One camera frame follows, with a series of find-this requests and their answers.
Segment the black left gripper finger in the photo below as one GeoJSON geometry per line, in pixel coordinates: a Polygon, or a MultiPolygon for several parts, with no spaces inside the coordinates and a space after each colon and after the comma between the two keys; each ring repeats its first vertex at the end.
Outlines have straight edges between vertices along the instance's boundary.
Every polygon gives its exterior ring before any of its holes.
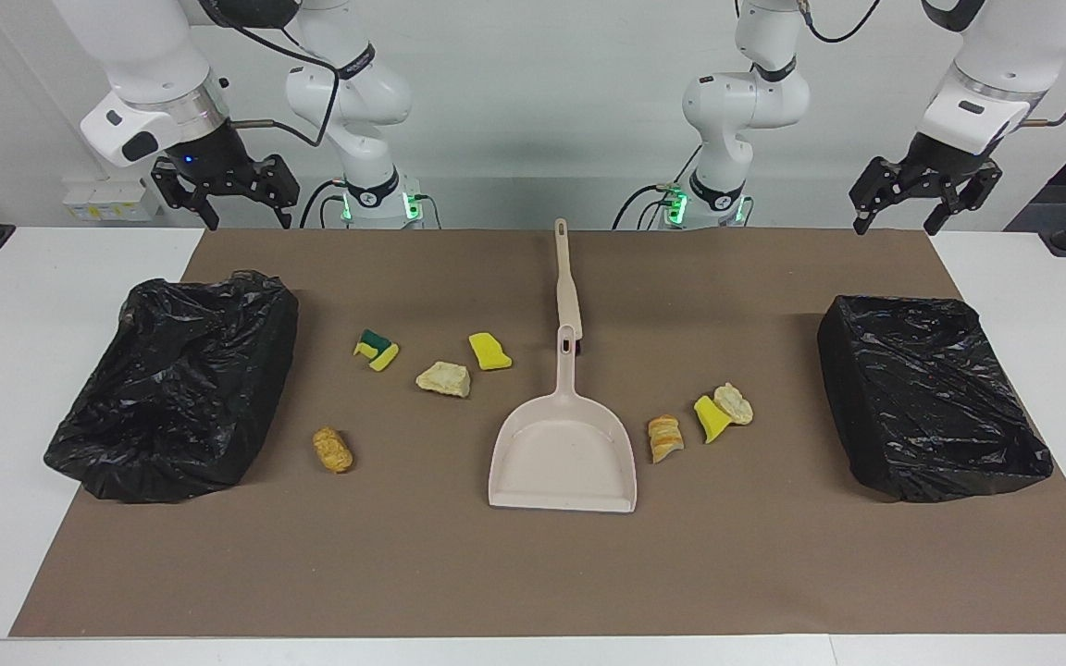
{"type": "Polygon", "coordinates": [[[884,157],[873,157],[855,184],[850,186],[849,200],[855,210],[855,233],[865,235],[881,211],[909,198],[909,191],[900,182],[901,169],[901,164],[889,163],[884,157]]]}
{"type": "Polygon", "coordinates": [[[952,216],[962,214],[965,211],[978,210],[989,194],[994,192],[994,186],[998,185],[1003,176],[1003,170],[996,163],[983,163],[978,170],[964,182],[963,186],[956,184],[944,174],[931,174],[930,182],[926,185],[928,197],[938,199],[938,204],[932,210],[928,217],[923,222],[923,231],[927,235],[935,235],[944,227],[952,216]]]}

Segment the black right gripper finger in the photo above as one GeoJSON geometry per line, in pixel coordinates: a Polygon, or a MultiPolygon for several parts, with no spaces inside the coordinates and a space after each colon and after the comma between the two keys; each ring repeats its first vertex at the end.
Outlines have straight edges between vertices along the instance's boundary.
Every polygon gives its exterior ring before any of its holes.
{"type": "Polygon", "coordinates": [[[180,180],[180,173],[169,157],[157,157],[154,160],[152,179],[154,185],[169,208],[185,208],[203,220],[207,230],[217,230],[219,215],[212,204],[208,202],[208,193],[199,186],[187,190],[180,180]]]}
{"type": "Polygon", "coordinates": [[[300,186],[282,156],[268,155],[266,159],[242,165],[240,191],[249,201],[270,207],[282,230],[291,228],[289,208],[298,202],[300,186]]]}

